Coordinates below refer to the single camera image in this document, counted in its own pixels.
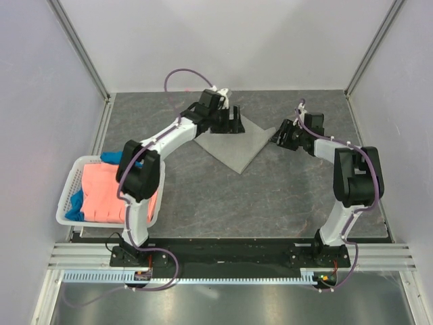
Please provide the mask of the grey cloth napkin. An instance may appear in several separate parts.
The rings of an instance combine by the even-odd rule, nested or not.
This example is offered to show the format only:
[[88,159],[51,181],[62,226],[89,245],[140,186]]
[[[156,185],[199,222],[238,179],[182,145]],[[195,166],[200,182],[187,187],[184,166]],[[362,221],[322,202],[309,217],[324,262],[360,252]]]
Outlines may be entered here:
[[242,174],[276,132],[274,127],[262,129],[245,117],[242,117],[242,124],[244,133],[216,134],[207,131],[194,141],[231,170]]

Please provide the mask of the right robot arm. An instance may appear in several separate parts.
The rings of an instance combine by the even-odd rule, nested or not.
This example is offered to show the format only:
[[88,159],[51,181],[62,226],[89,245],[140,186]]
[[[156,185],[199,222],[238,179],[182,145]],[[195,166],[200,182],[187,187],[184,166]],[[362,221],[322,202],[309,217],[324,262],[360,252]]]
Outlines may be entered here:
[[302,247],[307,261],[323,267],[334,263],[348,267],[347,235],[359,216],[374,209],[384,195],[384,180],[378,149],[358,147],[324,136],[324,114],[306,113],[295,121],[284,119],[271,142],[291,151],[305,152],[333,164],[336,199],[325,224],[316,231],[310,247]]

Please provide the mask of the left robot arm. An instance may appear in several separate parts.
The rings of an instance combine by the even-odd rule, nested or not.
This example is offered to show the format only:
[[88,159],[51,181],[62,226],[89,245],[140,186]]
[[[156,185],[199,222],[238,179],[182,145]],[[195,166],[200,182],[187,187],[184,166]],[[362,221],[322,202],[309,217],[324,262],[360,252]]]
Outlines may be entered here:
[[149,201],[164,183],[161,176],[164,159],[183,144],[207,131],[218,134],[243,133],[240,108],[229,105],[228,88],[205,89],[198,101],[180,112],[165,129],[141,142],[124,145],[116,172],[117,197],[125,203],[124,229],[119,247],[125,259],[141,266],[152,249],[149,238]]

